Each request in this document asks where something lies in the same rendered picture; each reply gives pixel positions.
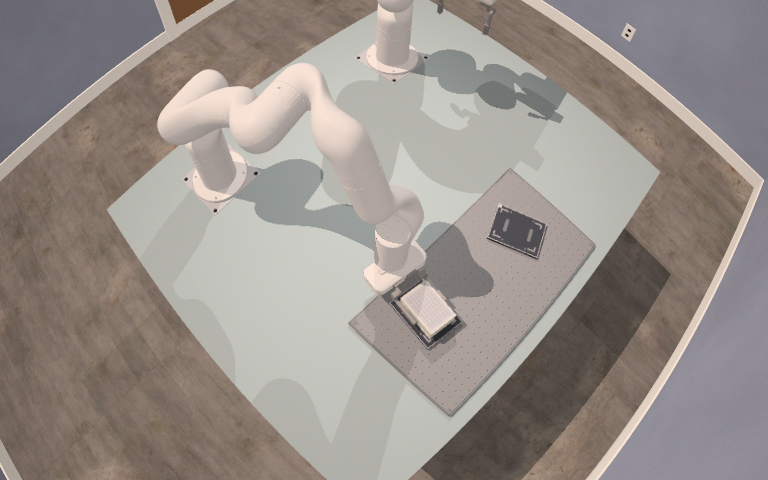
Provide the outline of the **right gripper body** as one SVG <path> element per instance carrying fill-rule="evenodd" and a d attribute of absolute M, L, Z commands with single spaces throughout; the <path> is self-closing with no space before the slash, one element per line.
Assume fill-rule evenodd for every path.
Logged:
<path fill-rule="evenodd" d="M 406 264 L 400 270 L 394 272 L 384 271 L 377 266 L 376 262 L 374 262 L 364 270 L 364 280 L 376 295 L 383 295 L 392 289 L 393 285 L 399 280 L 402 278 L 405 279 L 406 275 L 410 272 L 422 267 L 425 264 L 425 261 L 425 251 L 415 240 L 412 240 Z"/>

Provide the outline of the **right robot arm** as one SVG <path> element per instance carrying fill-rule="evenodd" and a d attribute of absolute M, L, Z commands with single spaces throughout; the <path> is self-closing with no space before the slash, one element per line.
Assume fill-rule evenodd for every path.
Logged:
<path fill-rule="evenodd" d="M 238 193 L 247 177 L 244 159 L 229 152 L 222 128 L 230 128 L 243 150 L 262 154 L 277 146 L 306 111 L 311 111 L 314 142 L 330 161 L 357 215 L 377 224 L 377 266 L 388 272 L 401 269 L 424 220 L 421 203 L 414 192 L 388 184 L 366 129 L 335 104 L 315 66 L 288 67 L 259 97 L 250 88 L 229 87 L 215 70 L 203 70 L 162 110 L 157 127 L 168 143 L 185 144 L 196 168 L 193 186 L 198 196 L 221 202 Z"/>

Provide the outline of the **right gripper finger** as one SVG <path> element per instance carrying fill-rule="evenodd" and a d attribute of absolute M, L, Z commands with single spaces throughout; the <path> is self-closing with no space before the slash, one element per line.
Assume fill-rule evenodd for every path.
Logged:
<path fill-rule="evenodd" d="M 424 280 L 428 281 L 428 283 L 429 283 L 429 284 L 430 284 L 430 285 L 433 287 L 433 289 L 434 289 L 434 290 L 435 290 L 435 291 L 436 291 L 436 292 L 439 294 L 439 296 L 440 296 L 440 297 L 441 297 L 441 298 L 444 300 L 444 302 L 446 302 L 446 300 L 447 300 L 447 299 L 446 299 L 446 298 L 444 297 L 444 295 L 443 295 L 443 294 L 442 294 L 442 293 L 439 291 L 439 289 L 438 289 L 438 288 L 437 288 L 437 287 L 436 287 L 436 286 L 433 284 L 433 282 L 432 282 L 432 281 L 431 281 L 431 280 L 428 278 L 428 276 L 427 276 L 427 275 L 428 275 L 428 273 L 427 273 L 427 271 L 426 271 L 425 269 L 424 269 L 424 270 L 422 270 L 420 273 L 418 273 L 418 271 L 417 271 L 416 269 L 415 269 L 415 270 L 413 270 L 413 271 L 412 271 L 412 272 L 410 272 L 408 275 L 406 275 L 406 279 L 407 279 L 407 280 L 409 280 L 409 279 L 411 279 L 412 277 L 414 277 L 415 275 L 416 275 L 416 276 L 417 276 L 417 277 L 418 277 L 420 280 L 422 280 L 422 279 L 424 278 Z"/>
<path fill-rule="evenodd" d="M 408 318 L 408 320 L 413 324 L 417 324 L 417 319 L 412 315 L 412 313 L 400 303 L 400 301 L 397 299 L 400 295 L 402 295 L 402 292 L 399 290 L 399 287 L 404 284 L 404 279 L 402 278 L 397 283 L 393 285 L 395 291 L 391 293 L 392 300 L 397 304 L 397 306 L 402 310 L 404 315 Z"/>

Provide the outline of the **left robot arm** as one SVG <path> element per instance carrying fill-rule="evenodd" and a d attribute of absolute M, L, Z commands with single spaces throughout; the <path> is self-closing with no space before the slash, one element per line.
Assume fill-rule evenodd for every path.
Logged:
<path fill-rule="evenodd" d="M 418 62 L 417 51 L 410 45 L 414 0 L 377 2 L 377 37 L 367 51 L 367 62 L 384 74 L 409 72 Z"/>

